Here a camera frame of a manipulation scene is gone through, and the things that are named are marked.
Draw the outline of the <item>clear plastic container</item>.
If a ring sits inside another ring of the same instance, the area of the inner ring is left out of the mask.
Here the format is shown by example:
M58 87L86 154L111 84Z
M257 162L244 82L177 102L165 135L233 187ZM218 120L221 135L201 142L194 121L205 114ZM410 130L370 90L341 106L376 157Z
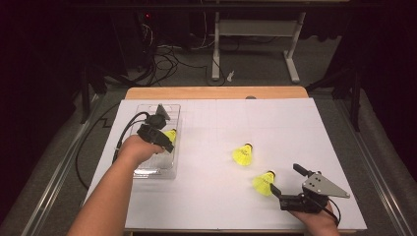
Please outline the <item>clear plastic container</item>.
M166 126L162 129L162 132L175 129L176 140L174 143L174 150L169 153L165 150L163 153L154 154L150 159L143 162L135 171L134 177L137 179L174 179L176 176L176 166L177 166L177 151L176 147L178 145L177 138L180 134L181 120L180 120L180 111L181 106L179 104L167 104L167 103L158 103L162 104L168 113L170 119L166 121ZM140 126L145 123L145 119L148 115L152 115L156 111L158 104L139 104L137 107L137 112L140 113L140 116L135 119L134 125L131 128L132 134L137 134Z

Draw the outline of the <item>person's right hand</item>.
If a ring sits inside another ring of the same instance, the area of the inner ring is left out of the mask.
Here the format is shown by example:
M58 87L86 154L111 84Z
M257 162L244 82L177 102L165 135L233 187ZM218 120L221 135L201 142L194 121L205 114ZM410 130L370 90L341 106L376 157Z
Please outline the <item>person's right hand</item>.
M300 220L312 236L340 236L334 218L326 211L320 213L306 213L291 211Z

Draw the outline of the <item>aluminium floor rail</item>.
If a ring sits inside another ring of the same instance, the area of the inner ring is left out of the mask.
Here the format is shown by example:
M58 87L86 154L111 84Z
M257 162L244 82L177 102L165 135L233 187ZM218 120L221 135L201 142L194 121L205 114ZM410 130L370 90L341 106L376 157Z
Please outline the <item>aluminium floor rail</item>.
M378 193L379 199L381 200L387 215L391 221L392 226L395 228L398 236L417 236L417 233L414 233L411 225L407 221L402 209L398 204L396 196L393 194L393 191L389 188L387 181L385 179L385 174L380 170L377 165L377 162L374 159L374 156L371 154L371 151L365 144L365 140L359 131L356 131L352 122L350 121L350 113L346 104L342 100L336 100L335 105L343 119L347 123L347 126L350 129L351 134L353 135L355 142L360 149L362 161L366 166L367 173L373 182L374 188Z
M92 98L87 100L87 104L90 106L90 112L81 122L77 122L77 130L75 132L59 131L59 138L67 139L69 142L65 145L64 153L54 155L54 157L58 159L55 167L42 167L42 170L51 169L53 173L46 182L42 195L36 202L36 206L30 215L30 219L20 236L39 235L48 214L59 196L71 166L75 163L76 152L81 148L82 139L87 136L87 130L91 126L92 116L100 106L102 100L103 95L99 94L95 94Z

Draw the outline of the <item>white table mat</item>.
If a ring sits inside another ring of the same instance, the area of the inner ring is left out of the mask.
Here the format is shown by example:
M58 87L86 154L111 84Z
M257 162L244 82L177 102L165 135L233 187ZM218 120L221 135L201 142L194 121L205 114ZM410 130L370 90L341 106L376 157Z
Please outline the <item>white table mat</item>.
M350 188L311 98L188 99L181 106L174 179L137 179L126 226L133 230L290 231L302 224L275 197L257 193L254 177L269 170L285 194L304 177L294 163ZM252 145L252 163L233 150Z

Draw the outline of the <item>white metal frame desk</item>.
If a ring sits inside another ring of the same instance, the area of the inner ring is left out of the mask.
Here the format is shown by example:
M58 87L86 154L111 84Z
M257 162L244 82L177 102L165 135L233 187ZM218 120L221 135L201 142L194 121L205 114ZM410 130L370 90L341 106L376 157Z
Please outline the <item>white metal frame desk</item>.
M270 36L290 37L291 45L282 52L291 82L299 84L300 78L293 61L293 54L304 25L306 13L299 14L297 20L267 21L267 20L222 20L219 13L214 18L214 42L212 54L211 78L220 79L220 50L219 42L222 36Z

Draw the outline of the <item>black metal stand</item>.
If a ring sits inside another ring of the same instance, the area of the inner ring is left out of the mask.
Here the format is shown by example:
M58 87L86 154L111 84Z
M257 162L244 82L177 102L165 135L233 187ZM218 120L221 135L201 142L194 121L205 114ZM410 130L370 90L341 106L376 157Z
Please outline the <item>black metal stand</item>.
M361 75L359 71L353 65L344 66L338 72L326 75L321 80L306 86L306 91L311 92L318 88L327 87L333 87L331 96L334 99L350 98L349 120L354 130L359 132L358 116L361 90Z
M91 100L89 98L89 89L96 94L106 94L107 86L105 78L109 77L122 85L130 85L131 82L126 78L111 72L98 64L84 64L81 69L81 97L82 97L82 119L81 123L85 124L91 114Z

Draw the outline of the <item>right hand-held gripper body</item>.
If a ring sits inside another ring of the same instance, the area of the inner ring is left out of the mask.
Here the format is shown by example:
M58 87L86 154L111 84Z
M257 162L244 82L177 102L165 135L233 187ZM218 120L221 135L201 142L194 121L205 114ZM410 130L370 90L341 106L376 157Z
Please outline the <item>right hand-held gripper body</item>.
M319 213L326 208L330 197L349 199L350 194L326 178L320 171L299 170L307 179L302 192L295 196L280 195L281 210Z

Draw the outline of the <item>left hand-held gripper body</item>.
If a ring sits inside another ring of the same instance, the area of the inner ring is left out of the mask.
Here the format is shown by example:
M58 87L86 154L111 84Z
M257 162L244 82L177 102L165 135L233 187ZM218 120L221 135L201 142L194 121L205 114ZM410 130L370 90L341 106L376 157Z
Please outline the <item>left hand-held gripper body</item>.
M172 142L162 132L162 129L166 126L166 121L169 119L170 117L163 105L158 104L155 113L147 116L145 123L140 126L137 134L147 143L162 148L171 148Z

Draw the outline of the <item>person's left hand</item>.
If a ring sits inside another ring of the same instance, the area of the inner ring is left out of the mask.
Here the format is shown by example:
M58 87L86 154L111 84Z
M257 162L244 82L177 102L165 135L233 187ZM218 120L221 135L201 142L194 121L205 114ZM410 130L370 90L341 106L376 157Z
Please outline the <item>person's left hand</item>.
M116 161L137 168L154 154L163 153L164 148L145 142L137 135L130 136L119 149Z

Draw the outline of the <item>black computer tower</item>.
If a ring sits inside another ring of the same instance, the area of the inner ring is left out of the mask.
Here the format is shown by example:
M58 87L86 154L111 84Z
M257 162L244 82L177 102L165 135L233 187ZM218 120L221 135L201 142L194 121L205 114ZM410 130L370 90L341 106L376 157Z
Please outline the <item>black computer tower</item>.
M146 29L135 12L111 13L124 65L127 69L148 68L152 49L146 43Z

